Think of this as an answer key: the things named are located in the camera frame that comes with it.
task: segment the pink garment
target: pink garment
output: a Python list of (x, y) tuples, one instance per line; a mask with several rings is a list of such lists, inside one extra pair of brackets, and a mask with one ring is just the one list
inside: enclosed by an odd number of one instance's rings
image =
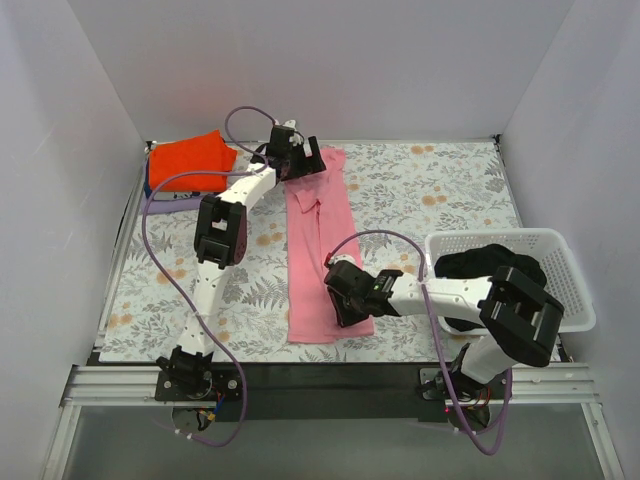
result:
[[(329, 298), (324, 260), (342, 240), (355, 233), (347, 189), (342, 178), (344, 150), (323, 148), (324, 172), (285, 182), (289, 250), (289, 341), (331, 343), (338, 338), (373, 335), (369, 317), (341, 328)], [(362, 267), (357, 240), (340, 252)]]

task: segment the floral fabric surface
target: floral fabric surface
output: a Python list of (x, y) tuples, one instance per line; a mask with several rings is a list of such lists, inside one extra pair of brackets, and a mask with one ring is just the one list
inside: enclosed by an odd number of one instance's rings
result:
[[(492, 143), (348, 144), (344, 180), (357, 231), (386, 228), (424, 245), (436, 230), (518, 226), (513, 201)], [(249, 155), (238, 157), (242, 170)], [(196, 277), (193, 235), (198, 212), (154, 215), (150, 241), (160, 261), (192, 292)], [(287, 234), (282, 185), (249, 213), (249, 245), (236, 267), (212, 330), (240, 361), (437, 361), (426, 316), (375, 319), (376, 334), (331, 345), (287, 342)], [(365, 268), (416, 273), (418, 255), (400, 240), (361, 237)], [(131, 238), (112, 308), (101, 361), (155, 361), (168, 355), (192, 315), (147, 256), (140, 217)], [(441, 330), (451, 360), (467, 337)], [(228, 360), (221, 351), (215, 361)]]

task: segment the white enclosure wall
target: white enclosure wall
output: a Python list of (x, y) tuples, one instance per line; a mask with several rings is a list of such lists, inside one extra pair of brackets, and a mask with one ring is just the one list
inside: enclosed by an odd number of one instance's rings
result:
[(603, 392), (627, 478), (640, 478), (640, 6), (576, 0), (504, 135), (527, 226), (562, 232), (598, 315), (564, 337)]
[(573, 0), (70, 3), (145, 140), (242, 104), (323, 139), (464, 139), (504, 130)]
[(38, 478), (143, 144), (65, 0), (0, 0), (0, 478)]

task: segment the red towel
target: red towel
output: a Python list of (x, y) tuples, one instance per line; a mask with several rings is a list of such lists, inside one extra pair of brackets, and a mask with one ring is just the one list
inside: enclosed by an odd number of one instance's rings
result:
[[(237, 154), (224, 143), (218, 130), (158, 145), (149, 160), (149, 186), (155, 189), (167, 178), (193, 170), (229, 172)], [(189, 175), (162, 187), (163, 192), (224, 192), (226, 189), (227, 177), (217, 175)]]

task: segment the black garment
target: black garment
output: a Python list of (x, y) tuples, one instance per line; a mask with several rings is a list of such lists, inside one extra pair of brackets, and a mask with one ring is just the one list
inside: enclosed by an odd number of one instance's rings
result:
[[(541, 287), (547, 284), (547, 277), (540, 263), (529, 255), (518, 255), (498, 244), (482, 248), (472, 248), (462, 253), (453, 253), (440, 257), (434, 266), (436, 277), (477, 278), (491, 276), (501, 266), (515, 267)], [(478, 328), (471, 322), (445, 317), (450, 327), (460, 332)]]

